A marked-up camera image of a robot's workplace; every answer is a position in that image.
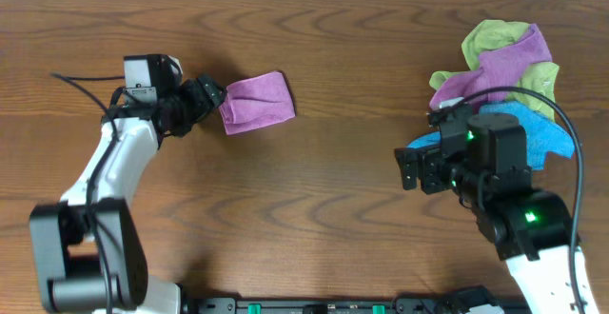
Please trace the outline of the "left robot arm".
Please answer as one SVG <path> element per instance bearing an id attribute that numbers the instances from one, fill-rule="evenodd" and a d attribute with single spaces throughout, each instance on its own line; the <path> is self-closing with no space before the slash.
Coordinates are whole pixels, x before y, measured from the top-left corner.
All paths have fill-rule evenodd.
<path id="1" fill-rule="evenodd" d="M 184 313 L 182 288 L 152 277 L 130 214 L 148 163 L 167 137 L 182 137 L 219 108 L 225 88 L 201 75 L 169 81 L 150 102 L 145 88 L 117 88 L 85 170 L 56 204 L 38 205 L 29 232 L 41 304 L 48 313 Z"/>

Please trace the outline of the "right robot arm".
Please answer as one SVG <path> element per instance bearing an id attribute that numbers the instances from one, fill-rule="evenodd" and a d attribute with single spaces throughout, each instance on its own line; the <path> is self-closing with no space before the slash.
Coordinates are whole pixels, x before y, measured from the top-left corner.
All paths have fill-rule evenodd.
<path id="1" fill-rule="evenodd" d="M 526 132 L 507 113 L 429 116 L 441 139 L 400 147 L 403 188 L 453 191 L 508 266 L 533 313 L 596 313 L 574 219 L 555 193 L 532 186 Z"/>

